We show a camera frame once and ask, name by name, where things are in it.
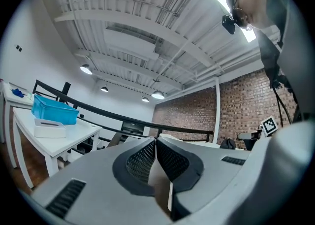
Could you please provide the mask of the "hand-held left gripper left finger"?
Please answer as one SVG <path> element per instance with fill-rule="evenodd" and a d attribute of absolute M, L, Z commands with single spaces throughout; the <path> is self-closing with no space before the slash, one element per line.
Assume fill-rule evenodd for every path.
<path fill-rule="evenodd" d="M 54 225 L 168 225 L 148 179 L 155 140 L 91 152 L 45 180 L 32 194 Z"/>

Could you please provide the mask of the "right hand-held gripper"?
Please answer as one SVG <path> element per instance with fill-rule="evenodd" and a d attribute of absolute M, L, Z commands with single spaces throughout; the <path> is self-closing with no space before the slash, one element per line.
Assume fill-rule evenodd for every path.
<path fill-rule="evenodd" d="M 260 125 L 258 126 L 258 140 L 271 137 L 278 129 L 279 128 L 275 121 L 275 118 L 273 116 L 267 117 L 266 119 L 261 121 Z M 253 146 L 257 141 L 257 138 L 255 138 L 252 133 L 240 133 L 237 135 L 237 139 L 243 140 L 248 151 L 251 151 L 253 149 Z"/>

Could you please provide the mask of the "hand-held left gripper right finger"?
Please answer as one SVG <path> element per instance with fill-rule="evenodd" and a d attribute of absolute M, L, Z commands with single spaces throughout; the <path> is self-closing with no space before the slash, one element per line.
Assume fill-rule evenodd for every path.
<path fill-rule="evenodd" d="M 249 152 L 157 139 L 157 160 L 172 183 L 171 219 L 205 207 L 238 174 Z"/>

